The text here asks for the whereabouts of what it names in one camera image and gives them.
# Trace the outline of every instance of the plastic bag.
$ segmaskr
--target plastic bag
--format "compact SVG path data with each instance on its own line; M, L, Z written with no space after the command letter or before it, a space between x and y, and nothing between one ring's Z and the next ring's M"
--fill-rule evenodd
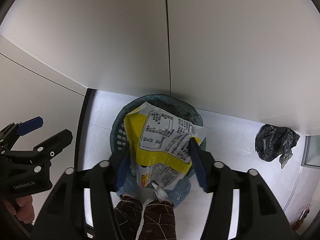
M138 185L155 181L165 189L173 189L192 166L189 139L194 137L200 144L206 133L206 128L148 102L126 115L124 127L137 163Z
M297 145L300 138L295 131L288 127L264 125L256 136L255 149L260 159L271 162L279 155L281 169L293 156L291 149Z

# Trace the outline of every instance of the nutrition label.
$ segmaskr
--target nutrition label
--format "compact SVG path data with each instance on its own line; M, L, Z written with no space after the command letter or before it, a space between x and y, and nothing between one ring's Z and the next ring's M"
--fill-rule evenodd
M189 139L192 123L165 111L151 111L144 124L140 149L167 152L189 163Z
M156 180L160 187L165 188L177 178L178 174L173 168L157 163L153 165L151 180Z

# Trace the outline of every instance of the glass panel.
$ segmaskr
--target glass panel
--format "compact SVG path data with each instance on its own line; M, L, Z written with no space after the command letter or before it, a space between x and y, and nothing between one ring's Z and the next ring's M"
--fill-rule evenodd
M310 136L310 145L306 164L320 167L320 135Z

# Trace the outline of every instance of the human hand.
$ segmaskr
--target human hand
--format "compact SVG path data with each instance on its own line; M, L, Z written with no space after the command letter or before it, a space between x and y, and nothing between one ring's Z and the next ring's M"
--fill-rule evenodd
M25 224L31 223L35 219L35 211L32 205L32 196L25 196L16 199L17 204L19 205L19 210L16 212L14 207L7 200L3 200L4 205L10 214L16 215L20 221L23 221Z

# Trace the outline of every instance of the black garbage bag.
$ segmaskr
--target black garbage bag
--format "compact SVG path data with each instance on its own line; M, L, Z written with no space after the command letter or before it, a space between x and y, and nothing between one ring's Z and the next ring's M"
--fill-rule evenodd
M300 138L295 131L288 127L264 125L256 136L255 148L260 159L271 162L279 155L281 169L293 156L291 149L297 145Z

